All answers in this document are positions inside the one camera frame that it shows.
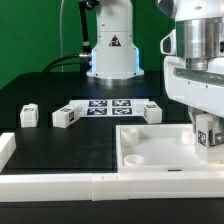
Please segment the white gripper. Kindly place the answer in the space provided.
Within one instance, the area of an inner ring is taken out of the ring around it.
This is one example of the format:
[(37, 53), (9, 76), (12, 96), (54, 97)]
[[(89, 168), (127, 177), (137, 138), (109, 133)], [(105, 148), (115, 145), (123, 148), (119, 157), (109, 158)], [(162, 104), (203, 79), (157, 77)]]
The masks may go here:
[[(192, 121), (195, 121), (198, 118), (206, 119), (209, 121), (219, 121), (224, 120), (224, 117), (211, 114), (209, 112), (203, 111), (201, 109), (197, 109), (195, 107), (188, 107), (188, 114)], [(209, 133), (209, 142), (211, 146), (218, 146), (224, 144), (224, 132), (215, 133), (211, 131)]]

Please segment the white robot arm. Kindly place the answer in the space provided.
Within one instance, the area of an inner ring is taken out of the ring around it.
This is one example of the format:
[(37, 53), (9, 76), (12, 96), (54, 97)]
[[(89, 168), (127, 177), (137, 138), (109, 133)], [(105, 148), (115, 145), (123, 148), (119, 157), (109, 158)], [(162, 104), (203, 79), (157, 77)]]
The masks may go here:
[[(224, 119), (224, 0), (151, 0), (174, 20), (170, 33), (142, 8), (146, 61), (165, 56), (168, 96)], [(111, 85), (144, 74), (133, 42), (132, 0), (79, 0), (87, 79)]]

